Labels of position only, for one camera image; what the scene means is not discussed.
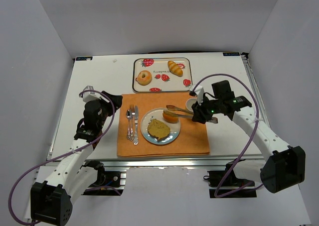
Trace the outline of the metal serving tongs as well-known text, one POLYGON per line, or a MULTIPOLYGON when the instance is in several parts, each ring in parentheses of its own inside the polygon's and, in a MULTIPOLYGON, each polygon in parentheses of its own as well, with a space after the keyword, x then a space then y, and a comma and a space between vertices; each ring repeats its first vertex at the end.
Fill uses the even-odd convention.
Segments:
MULTIPOLYGON (((183 113, 186 113, 188 115, 194 114, 192 111, 189 111, 188 109, 182 109, 182 108, 176 107, 174 105, 166 105, 166 109, 168 111, 171 111, 171 112, 183 112, 183 113)), ((209 122, 214 123, 214 124, 218 124, 218 118, 213 117, 212 120, 210 120, 209 122)))

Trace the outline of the round golden bun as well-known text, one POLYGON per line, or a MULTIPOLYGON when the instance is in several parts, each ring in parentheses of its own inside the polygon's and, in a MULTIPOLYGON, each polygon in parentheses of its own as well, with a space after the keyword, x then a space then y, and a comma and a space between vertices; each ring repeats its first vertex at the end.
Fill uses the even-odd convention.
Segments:
POLYGON ((179 121, 178 116, 174 113, 169 112, 169 111, 163 111, 162 117, 168 123, 177 123, 179 121))

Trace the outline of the brown bread slice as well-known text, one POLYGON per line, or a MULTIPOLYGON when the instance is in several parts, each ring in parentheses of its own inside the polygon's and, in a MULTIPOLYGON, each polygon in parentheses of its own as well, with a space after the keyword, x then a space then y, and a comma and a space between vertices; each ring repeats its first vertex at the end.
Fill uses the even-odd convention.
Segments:
POLYGON ((170 134, 170 127, 164 122, 152 119, 148 124, 148 134, 157 142, 166 139, 170 134))

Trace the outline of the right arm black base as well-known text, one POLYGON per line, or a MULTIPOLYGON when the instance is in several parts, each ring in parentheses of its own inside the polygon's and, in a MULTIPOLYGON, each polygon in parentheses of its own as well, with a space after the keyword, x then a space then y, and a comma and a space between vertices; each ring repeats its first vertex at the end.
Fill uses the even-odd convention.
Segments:
MULTIPOLYGON (((203 180, 208 183, 209 186, 209 196, 211 199, 215 198, 215 191, 220 183, 222 177, 224 176, 224 171, 208 171, 206 175, 203 176, 203 180)), ((237 179, 233 173, 231 173, 228 178, 223 182, 222 186, 218 191, 218 195, 226 194, 232 190, 236 190, 249 183, 246 179, 237 179)), ((256 198, 257 193, 255 188, 255 183, 251 183, 248 187, 227 195, 223 198, 256 198)))

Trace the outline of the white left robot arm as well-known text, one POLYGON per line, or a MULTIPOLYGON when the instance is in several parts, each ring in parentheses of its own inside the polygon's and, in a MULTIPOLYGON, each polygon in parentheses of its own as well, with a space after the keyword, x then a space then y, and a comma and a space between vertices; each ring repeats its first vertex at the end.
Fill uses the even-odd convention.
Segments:
POLYGON ((79 120, 69 151, 54 171, 30 190, 32 220, 55 226, 68 223, 73 205, 91 185, 102 185, 103 164, 87 158, 93 153, 103 135, 107 118, 114 118, 122 106, 121 95, 85 88, 79 95, 85 102, 83 118, 79 120))

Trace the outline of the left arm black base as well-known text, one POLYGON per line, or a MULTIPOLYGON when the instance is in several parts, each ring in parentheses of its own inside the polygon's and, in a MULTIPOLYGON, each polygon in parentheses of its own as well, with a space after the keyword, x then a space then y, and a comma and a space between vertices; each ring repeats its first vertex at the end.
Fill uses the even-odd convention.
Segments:
POLYGON ((87 167, 97 171, 97 180, 83 193, 85 196, 120 196, 123 193, 126 172, 105 168, 102 162, 86 161, 81 169, 87 167))

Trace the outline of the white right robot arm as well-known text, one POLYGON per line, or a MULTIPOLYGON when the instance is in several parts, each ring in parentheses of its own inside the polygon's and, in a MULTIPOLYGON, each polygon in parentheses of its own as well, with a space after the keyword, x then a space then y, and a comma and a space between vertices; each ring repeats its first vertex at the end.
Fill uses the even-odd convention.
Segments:
POLYGON ((229 181, 247 180, 259 182, 269 192, 297 185, 305 179, 306 153, 300 146, 292 147, 274 133, 262 120, 259 111, 253 108, 244 96, 235 96, 227 80, 212 84, 213 99, 209 100, 200 85, 190 89, 190 95, 197 98, 192 105, 192 121, 205 124, 217 123, 216 114, 227 116, 248 136, 263 155, 263 160, 242 159, 243 153, 226 165, 226 173, 218 184, 229 181))

